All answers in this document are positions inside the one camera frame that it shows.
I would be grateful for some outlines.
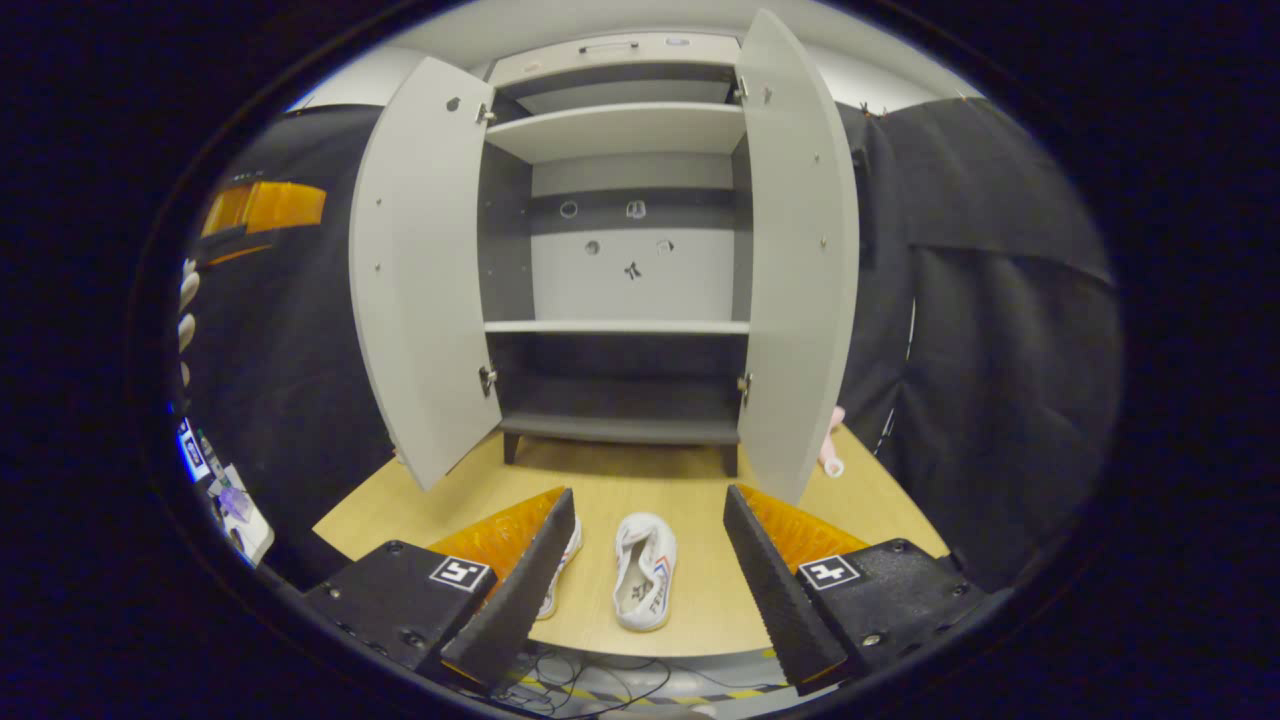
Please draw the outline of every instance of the shoe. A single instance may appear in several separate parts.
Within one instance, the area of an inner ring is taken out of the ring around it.
[[[547,588],[547,597],[543,598],[543,607],[538,611],[538,619],[545,620],[556,614],[556,585],[559,584],[559,574],[568,565],[570,560],[577,555],[577,551],[582,548],[582,523],[577,520],[577,514],[573,515],[573,534],[568,537],[568,544],[564,546],[564,553],[561,555],[561,564],[556,568],[556,574],[552,577],[552,584]]]
[[[676,573],[671,527],[652,512],[632,512],[622,519],[613,547],[618,557],[618,583],[613,585],[618,624],[640,633],[666,625]]]

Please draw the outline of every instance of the cable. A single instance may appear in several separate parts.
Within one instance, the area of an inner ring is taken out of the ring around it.
[[[545,651],[538,653],[534,657],[534,661],[532,661],[532,664],[530,666],[530,671],[532,671],[535,676],[540,676],[538,665],[543,660],[545,660],[548,656],[550,656],[552,653],[553,653],[553,651],[545,650]],[[512,692],[512,688],[518,688],[524,693],[529,693],[529,696],[532,696],[532,697],[515,693],[515,692]],[[502,703],[502,705],[504,705],[507,707],[515,707],[515,708],[518,708],[518,710],[524,710],[525,712],[531,712],[531,714],[540,715],[540,716],[547,716],[548,712],[554,712],[554,710],[556,710],[556,702],[552,700],[552,696],[550,696],[549,691],[547,691],[547,689],[534,689],[534,688],[524,687],[524,685],[520,685],[520,684],[515,684],[511,688],[507,688],[507,689],[504,689],[504,691],[502,691],[499,693],[495,693],[495,694],[490,696],[488,700],[492,700],[494,702]],[[541,706],[541,707],[529,707],[530,705]]]
[[[662,688],[667,687],[667,683],[671,682],[671,665],[667,665],[666,662],[662,662],[662,666],[667,669],[667,676],[663,678],[662,682],[658,683],[652,691],[644,693],[643,696],[640,696],[640,697],[637,697],[635,700],[627,701],[622,707],[611,708],[611,710],[626,710],[626,708],[631,707],[632,703],[639,702],[639,701],[641,701],[641,700],[652,696],[653,693],[660,691]]]
[[[534,662],[534,676],[538,679],[538,682],[540,684],[543,684],[544,687],[547,687],[548,691],[556,691],[556,692],[564,693],[564,700],[561,701],[558,705],[552,705],[552,707],[549,708],[549,711],[545,714],[548,717],[554,717],[556,712],[559,708],[562,708],[566,705],[568,705],[568,702],[573,698],[573,691],[577,689],[577,680],[579,680],[579,678],[582,676],[582,673],[586,671],[588,664],[586,662],[580,662],[579,666],[577,666],[577,670],[573,671],[572,675],[570,675],[570,678],[567,680],[563,680],[563,682],[559,682],[559,683],[557,683],[557,682],[547,682],[547,679],[543,678],[540,664],[549,655],[553,655],[553,653],[548,652],[548,653],[540,656],[536,662]],[[570,666],[570,669],[572,670],[573,664],[570,660],[567,660],[564,657],[559,657],[559,660],[562,660],[564,664],[567,664]]]
[[[650,657],[649,662],[645,662],[644,665],[636,665],[635,667],[620,667],[617,665],[608,665],[608,664],[603,662],[599,657],[591,657],[591,653],[589,653],[589,652],[584,653],[584,655],[586,657],[589,657],[594,665],[598,665],[600,667],[608,667],[611,670],[622,670],[622,671],[626,671],[626,673],[631,673],[631,671],[635,671],[635,670],[644,670],[645,667],[653,665],[654,662],[658,662],[657,657]]]
[[[548,652],[547,655],[543,655],[543,656],[541,656],[541,657],[539,657],[539,659],[538,659],[536,661],[534,661],[534,675],[535,675],[535,676],[538,678],[538,682],[539,682],[539,683],[541,683],[541,682],[543,682],[543,670],[541,670],[541,664],[543,664],[543,660],[545,660],[545,659],[547,659],[548,656],[553,656],[553,655],[554,655],[553,652]],[[562,661],[562,662],[564,662],[566,665],[568,665],[568,678],[566,678],[566,679],[563,679],[563,680],[556,680],[556,679],[552,679],[552,682],[550,682],[549,684],[552,684],[552,685],[563,685],[563,684],[566,684],[566,683],[570,683],[570,682],[572,682],[572,680],[573,680],[573,664],[572,664],[572,662],[570,662],[570,661],[568,661],[567,659],[564,659],[564,657],[561,657],[561,656],[558,656],[558,655],[554,655],[554,657],[556,657],[557,660],[561,660],[561,661]]]
[[[631,685],[628,685],[626,680],[623,680],[616,673],[613,673],[613,670],[609,670],[604,666],[600,666],[600,670],[612,676],[614,680],[617,680],[620,685],[622,685],[622,689],[627,692],[627,702],[631,702],[631,698],[635,697],[635,693],[631,692]]]
[[[760,687],[764,687],[764,685],[773,684],[773,683],[754,683],[754,684],[750,684],[750,685],[731,685],[728,683],[722,683],[722,682],[717,680],[716,678],[712,678],[710,675],[708,675],[705,673],[701,673],[699,670],[694,670],[692,667],[685,667],[684,665],[676,665],[675,662],[671,662],[671,666],[675,667],[675,669],[677,669],[677,670],[684,670],[685,673],[692,673],[694,675],[698,675],[700,678],[705,678],[705,679],[716,683],[717,685],[719,685],[722,688],[733,688],[733,689],[749,691],[749,689],[755,689],[755,688],[760,688]]]

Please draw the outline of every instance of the white shelf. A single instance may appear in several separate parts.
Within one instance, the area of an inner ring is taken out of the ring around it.
[[[737,105],[627,102],[576,108],[495,126],[485,140],[536,165],[634,152],[728,155],[746,133]]]
[[[498,320],[488,333],[746,334],[750,323],[685,320]]]

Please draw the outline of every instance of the label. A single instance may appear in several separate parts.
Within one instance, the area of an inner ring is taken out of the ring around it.
[[[431,579],[438,583],[444,583],[445,585],[471,592],[476,589],[476,585],[480,583],[480,578],[483,578],[488,571],[488,565],[462,560],[460,557],[445,557],[444,562],[440,562],[440,566],[431,573]]]
[[[187,464],[187,471],[191,473],[191,482],[198,483],[214,474],[209,468],[209,462],[205,462],[205,456],[200,454],[200,447],[196,446],[196,436],[191,430],[191,424],[186,418],[178,423],[178,447],[183,461]]]
[[[809,583],[809,587],[817,591],[826,591],[867,577],[838,555],[805,562],[800,565],[800,574]]]

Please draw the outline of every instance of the wooden table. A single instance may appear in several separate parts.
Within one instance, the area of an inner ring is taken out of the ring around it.
[[[915,503],[842,425],[835,443],[845,474],[828,478],[815,464],[800,509],[868,543],[902,537],[934,557],[947,553]],[[739,482],[753,484],[745,454],[739,466]],[[429,492],[392,459],[314,529],[357,560],[389,539],[430,544],[563,484],[573,489],[584,544],[561,575],[556,615],[534,623],[531,639],[646,657],[745,652],[772,643],[724,534],[724,489],[732,482],[714,447],[525,438],[516,464],[504,465],[502,437],[494,433]],[[613,537],[622,518],[640,510],[666,519],[680,547],[671,620],[652,633],[622,629],[611,598],[617,580]]]

